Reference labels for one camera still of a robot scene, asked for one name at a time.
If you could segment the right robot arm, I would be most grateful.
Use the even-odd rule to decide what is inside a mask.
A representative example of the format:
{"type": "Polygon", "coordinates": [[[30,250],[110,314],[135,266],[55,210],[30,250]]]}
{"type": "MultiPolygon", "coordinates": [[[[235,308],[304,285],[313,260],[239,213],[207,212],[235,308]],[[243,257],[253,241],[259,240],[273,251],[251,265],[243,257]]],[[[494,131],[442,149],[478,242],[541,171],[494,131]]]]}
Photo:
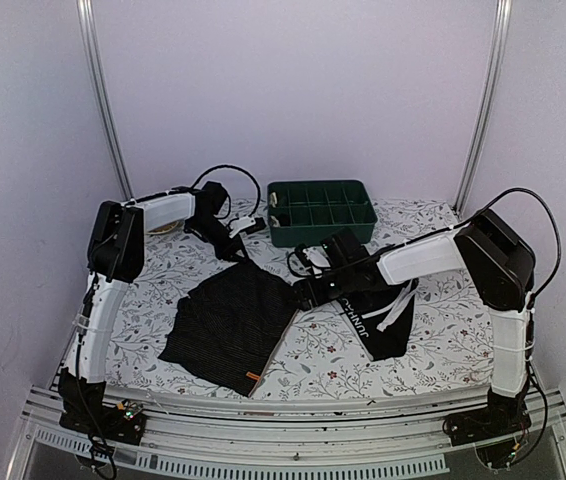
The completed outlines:
{"type": "Polygon", "coordinates": [[[325,239],[318,250],[298,247],[294,253],[312,270],[293,285],[299,307],[311,310],[338,302],[360,339],[394,356],[407,350],[419,279],[465,270],[492,327],[491,386],[486,407],[447,416],[443,430],[453,444],[462,445],[530,427],[525,397],[536,259],[529,245],[491,209],[375,254],[348,228],[325,239]]]}

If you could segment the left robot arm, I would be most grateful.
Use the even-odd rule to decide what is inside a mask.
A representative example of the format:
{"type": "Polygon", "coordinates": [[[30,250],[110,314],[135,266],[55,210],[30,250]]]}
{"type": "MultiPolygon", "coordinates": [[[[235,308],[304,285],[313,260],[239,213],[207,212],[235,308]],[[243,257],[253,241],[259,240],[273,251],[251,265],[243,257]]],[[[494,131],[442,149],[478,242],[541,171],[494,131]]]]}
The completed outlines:
{"type": "Polygon", "coordinates": [[[62,427],[90,438],[137,445],[146,417],[140,405],[104,404],[108,344],[122,300],[145,263],[145,236],[174,222],[212,245],[220,260],[240,261],[242,240],[218,219],[228,200],[218,182],[202,188],[175,187],[127,202],[105,201],[88,245],[87,291],[75,320],[76,333],[60,371],[62,427]]]}

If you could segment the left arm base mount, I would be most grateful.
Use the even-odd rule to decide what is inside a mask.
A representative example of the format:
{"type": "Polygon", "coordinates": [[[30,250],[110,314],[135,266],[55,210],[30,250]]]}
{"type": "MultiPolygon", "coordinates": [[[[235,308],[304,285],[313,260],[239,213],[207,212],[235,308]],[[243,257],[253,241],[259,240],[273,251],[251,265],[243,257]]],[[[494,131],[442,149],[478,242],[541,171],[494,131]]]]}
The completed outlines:
{"type": "Polygon", "coordinates": [[[118,443],[139,446],[145,431],[147,416],[143,411],[127,409],[123,402],[117,406],[95,405],[78,401],[77,406],[65,406],[59,424],[61,427],[86,435],[101,437],[118,443]]]}

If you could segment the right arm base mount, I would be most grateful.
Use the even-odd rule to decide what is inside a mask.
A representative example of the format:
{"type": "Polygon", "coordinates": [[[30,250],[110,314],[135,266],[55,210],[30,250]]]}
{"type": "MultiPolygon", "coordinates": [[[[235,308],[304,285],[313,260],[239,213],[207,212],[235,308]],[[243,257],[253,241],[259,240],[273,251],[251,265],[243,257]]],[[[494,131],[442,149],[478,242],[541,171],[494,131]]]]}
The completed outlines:
{"type": "Polygon", "coordinates": [[[531,425],[525,404],[507,398],[505,403],[489,403],[483,408],[446,416],[442,431],[453,446],[459,446],[524,432],[531,425]]]}

